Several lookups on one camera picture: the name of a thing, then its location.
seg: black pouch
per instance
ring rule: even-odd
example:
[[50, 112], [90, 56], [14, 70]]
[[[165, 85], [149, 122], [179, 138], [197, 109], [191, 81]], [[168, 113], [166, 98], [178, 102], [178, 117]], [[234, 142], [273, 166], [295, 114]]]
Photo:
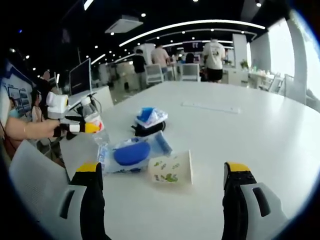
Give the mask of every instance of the black pouch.
[[134, 135], [136, 137], [145, 137], [145, 136], [149, 136], [149, 135], [154, 134], [159, 131], [164, 131], [166, 128], [166, 123], [163, 121], [163, 122], [160, 122], [157, 125], [151, 126], [149, 128], [144, 128], [140, 124], [138, 124], [137, 126], [131, 126], [131, 127], [135, 130]]

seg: led light strip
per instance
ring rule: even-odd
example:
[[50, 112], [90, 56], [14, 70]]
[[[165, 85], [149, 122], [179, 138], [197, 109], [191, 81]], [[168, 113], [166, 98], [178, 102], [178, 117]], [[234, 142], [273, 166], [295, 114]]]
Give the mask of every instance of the led light strip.
[[[167, 47], [173, 47], [177, 45], [182, 45], [182, 44], [191, 44], [191, 43], [210, 43], [210, 40], [194, 40], [194, 41], [184, 41], [184, 42], [177, 42], [177, 43], [171, 43], [171, 44], [166, 44], [163, 45], [162, 47], [167, 48]], [[225, 41], [225, 40], [218, 40], [218, 43], [224, 43], [224, 44], [233, 44], [233, 41]]]
[[[166, 45], [162, 45], [163, 48], [167, 47], [173, 47], [173, 46], [178, 46], [182, 44], [189, 44], [189, 43], [210, 43], [210, 40], [194, 40], [194, 41], [184, 41], [184, 42], [176, 42], [176, 43], [170, 43]], [[218, 40], [219, 43], [225, 43], [225, 44], [232, 44], [233, 41], [224, 41], [224, 40]], [[225, 49], [234, 49], [233, 46], [223, 46]], [[183, 47], [178, 47], [177, 50], [182, 50], [184, 49]]]
[[106, 54], [102, 54], [100, 57], [98, 57], [96, 60], [94, 60], [93, 62], [91, 62], [91, 65], [95, 64], [97, 61], [99, 61], [100, 59], [102, 59], [104, 56], [106, 56]]
[[[228, 29], [228, 28], [214, 28], [214, 31], [220, 31], [220, 32], [233, 32], [233, 33], [239, 33], [241, 34], [242, 30], [237, 30], [237, 29]], [[192, 29], [192, 30], [185, 30], [185, 33], [194, 33], [194, 32], [211, 32], [211, 28], [199, 28], [199, 29]], [[253, 41], [256, 37], [257, 34], [251, 31], [244, 31], [245, 34], [250, 34], [253, 35], [251, 41]], [[168, 34], [164, 34], [164, 35], [159, 35], [157, 37], [159, 38], [163, 38], [163, 37], [168, 37], [171, 35], [176, 35], [176, 34], [182, 34], [182, 31], [176, 31], [176, 32], [172, 32], [172, 33], [168, 33]], [[152, 40], [155, 40], [157, 37], [153, 37], [153, 38], [149, 38], [148, 40], [146, 40], [146, 42], [150, 42]]]
[[86, 2], [84, 3], [83, 7], [84, 10], [86, 11], [88, 9], [88, 7], [94, 2], [94, 0], [86, 0]]
[[135, 54], [135, 53], [133, 53], [133, 54], [130, 54], [130, 55], [124, 56], [124, 57], [122, 57], [122, 58], [119, 58], [119, 59], [115, 60], [113, 63], [120, 62], [120, 61], [122, 61], [122, 60], [124, 60], [124, 59], [127, 59], [127, 58], [130, 58], [130, 57], [132, 57], [132, 56], [134, 56], [134, 55], [136, 55], [136, 54]]
[[171, 28], [181, 27], [181, 26], [191, 25], [191, 24], [210, 24], [210, 23], [239, 24], [239, 25], [250, 26], [250, 27], [254, 27], [254, 28], [258, 28], [258, 29], [266, 29], [266, 27], [264, 27], [264, 26], [253, 24], [253, 23], [250, 23], [250, 22], [245, 22], [245, 21], [221, 20], [221, 19], [186, 21], [186, 22], [180, 22], [180, 23], [176, 23], [176, 24], [172, 24], [172, 25], [168, 25], [168, 26], [163, 26], [163, 27], [151, 30], [151, 31], [147, 31], [145, 33], [142, 33], [142, 34], [140, 34], [138, 36], [135, 36], [135, 37], [133, 37], [133, 38], [121, 43], [119, 45], [119, 47], [122, 47], [122, 46], [124, 46], [124, 45], [126, 45], [128, 43], [131, 43], [134, 40], [140, 39], [140, 38], [145, 37], [147, 35], [154, 34], [156, 32], [163, 31], [163, 30], [166, 30], [166, 29], [171, 29]]

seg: man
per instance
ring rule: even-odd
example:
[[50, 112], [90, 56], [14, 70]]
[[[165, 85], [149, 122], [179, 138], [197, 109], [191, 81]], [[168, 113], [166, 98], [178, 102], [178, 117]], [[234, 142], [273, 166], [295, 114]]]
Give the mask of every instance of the man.
[[222, 59], [226, 57], [225, 48], [218, 43], [217, 39], [211, 37], [203, 49], [204, 63], [206, 66], [207, 80], [213, 83], [221, 83], [223, 76]]
[[49, 92], [59, 94], [55, 87], [52, 87], [49, 83], [50, 72], [47, 70], [44, 72], [41, 78], [37, 78], [34, 83], [36, 84], [36, 90], [41, 93], [41, 101], [39, 107], [42, 111], [44, 119], [48, 118], [47, 96]]
[[151, 60], [153, 64], [159, 64], [164, 78], [167, 77], [168, 67], [170, 64], [170, 57], [166, 50], [163, 49], [162, 44], [157, 43], [155, 49], [151, 52]]
[[138, 77], [140, 90], [143, 90], [146, 84], [145, 65], [147, 64], [141, 49], [137, 49], [135, 53], [136, 55], [133, 56], [134, 71]]

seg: black shorts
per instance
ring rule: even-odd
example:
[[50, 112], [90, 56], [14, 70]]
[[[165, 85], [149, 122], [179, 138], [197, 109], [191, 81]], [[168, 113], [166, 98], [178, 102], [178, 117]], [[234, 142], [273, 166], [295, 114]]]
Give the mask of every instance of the black shorts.
[[207, 74], [208, 82], [218, 82], [219, 80], [222, 79], [223, 71], [222, 69], [216, 70], [216, 69], [207, 68], [206, 74]]

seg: blue sponge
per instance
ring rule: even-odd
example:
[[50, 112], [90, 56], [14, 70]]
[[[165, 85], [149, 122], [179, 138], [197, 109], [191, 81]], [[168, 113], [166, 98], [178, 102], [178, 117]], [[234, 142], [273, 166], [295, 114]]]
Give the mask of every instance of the blue sponge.
[[147, 142], [139, 142], [134, 145], [118, 148], [114, 151], [114, 160], [121, 166], [131, 166], [145, 160], [150, 153], [150, 145]]

